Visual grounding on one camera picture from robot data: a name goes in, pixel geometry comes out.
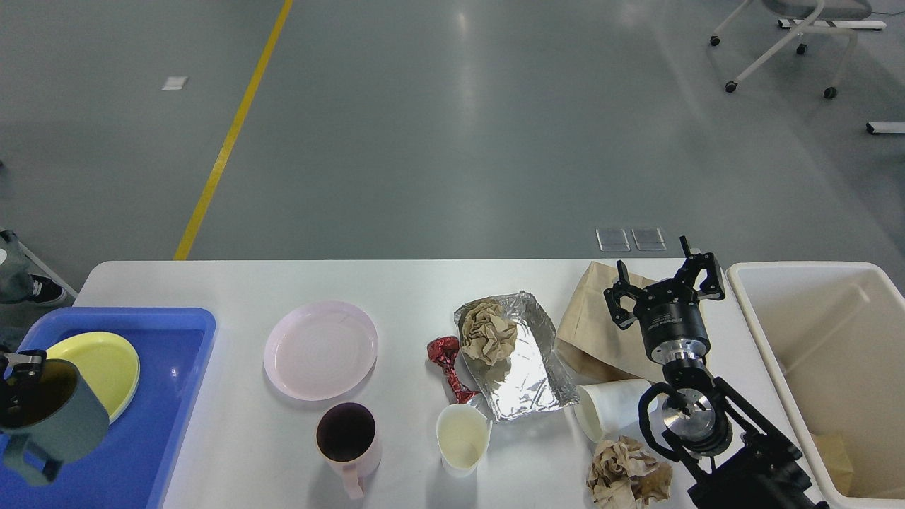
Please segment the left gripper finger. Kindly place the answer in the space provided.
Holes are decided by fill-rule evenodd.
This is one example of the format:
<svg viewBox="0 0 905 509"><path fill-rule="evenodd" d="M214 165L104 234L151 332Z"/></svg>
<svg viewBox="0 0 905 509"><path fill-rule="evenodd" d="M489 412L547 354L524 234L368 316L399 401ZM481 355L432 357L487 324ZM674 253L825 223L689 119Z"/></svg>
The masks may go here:
<svg viewBox="0 0 905 509"><path fill-rule="evenodd" d="M2 351L2 418L17 418L31 402L46 361L46 351Z"/></svg>

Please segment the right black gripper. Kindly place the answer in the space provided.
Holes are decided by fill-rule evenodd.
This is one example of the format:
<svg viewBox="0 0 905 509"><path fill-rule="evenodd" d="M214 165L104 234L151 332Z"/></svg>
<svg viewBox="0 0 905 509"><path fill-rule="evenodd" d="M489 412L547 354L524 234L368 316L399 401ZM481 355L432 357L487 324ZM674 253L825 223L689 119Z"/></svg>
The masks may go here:
<svg viewBox="0 0 905 509"><path fill-rule="evenodd" d="M602 292L613 323L626 331L638 322L647 357L665 365L675 360L703 360L711 350L701 306L702 300L726 298L722 270L713 252L702 252L680 236L685 259L672 281L659 281L642 290L629 280L626 264L617 260L617 277ZM621 306L629 298L633 310Z"/></svg>

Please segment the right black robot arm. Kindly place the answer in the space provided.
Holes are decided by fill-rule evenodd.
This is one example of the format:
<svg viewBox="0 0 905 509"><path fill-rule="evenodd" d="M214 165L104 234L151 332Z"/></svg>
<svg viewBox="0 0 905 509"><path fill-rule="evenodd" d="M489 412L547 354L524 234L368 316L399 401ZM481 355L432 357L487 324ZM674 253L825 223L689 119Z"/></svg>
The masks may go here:
<svg viewBox="0 0 905 509"><path fill-rule="evenodd" d="M613 323L623 331L637 323L647 358L662 368L662 381L638 403L644 441L691 474L695 507L827 508L807 495L812 480L800 466L802 451L708 370L701 304L726 297L722 270L712 252L692 248L685 236L679 242L684 260L672 277L635 286L618 261L613 286L602 293Z"/></svg>

